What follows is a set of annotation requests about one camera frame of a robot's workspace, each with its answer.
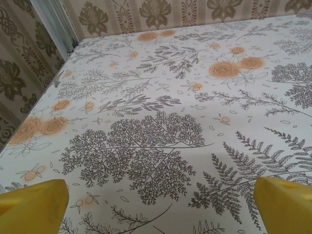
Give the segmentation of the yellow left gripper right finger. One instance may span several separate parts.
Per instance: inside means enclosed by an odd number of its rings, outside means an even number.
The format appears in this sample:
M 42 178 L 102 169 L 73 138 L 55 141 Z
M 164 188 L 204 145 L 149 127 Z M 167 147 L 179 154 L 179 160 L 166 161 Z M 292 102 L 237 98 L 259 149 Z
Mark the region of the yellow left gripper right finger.
M 312 186 L 259 177 L 254 194 L 268 234 L 312 234 Z

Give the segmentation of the floral tablecloth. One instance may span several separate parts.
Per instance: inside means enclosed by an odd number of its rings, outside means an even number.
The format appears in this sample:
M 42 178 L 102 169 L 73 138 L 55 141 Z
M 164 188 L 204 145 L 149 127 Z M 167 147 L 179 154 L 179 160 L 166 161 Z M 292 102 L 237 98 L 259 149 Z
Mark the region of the floral tablecloth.
M 312 185 L 312 13 L 84 39 L 0 153 L 59 234 L 267 234 L 260 176 Z

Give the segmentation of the aluminium frame post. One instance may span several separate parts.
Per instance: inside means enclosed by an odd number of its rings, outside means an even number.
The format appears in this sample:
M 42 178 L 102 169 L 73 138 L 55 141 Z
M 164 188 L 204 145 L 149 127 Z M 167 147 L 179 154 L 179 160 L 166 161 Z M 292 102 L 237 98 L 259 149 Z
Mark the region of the aluminium frame post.
M 64 0 L 30 0 L 62 58 L 67 61 L 79 39 L 64 7 Z

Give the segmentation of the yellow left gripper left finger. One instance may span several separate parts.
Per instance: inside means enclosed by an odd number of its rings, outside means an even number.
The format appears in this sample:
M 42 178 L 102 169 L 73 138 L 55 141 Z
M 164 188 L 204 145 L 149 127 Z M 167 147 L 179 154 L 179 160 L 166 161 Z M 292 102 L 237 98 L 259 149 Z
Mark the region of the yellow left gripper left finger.
M 69 202 L 63 179 L 0 195 L 0 234 L 58 234 Z

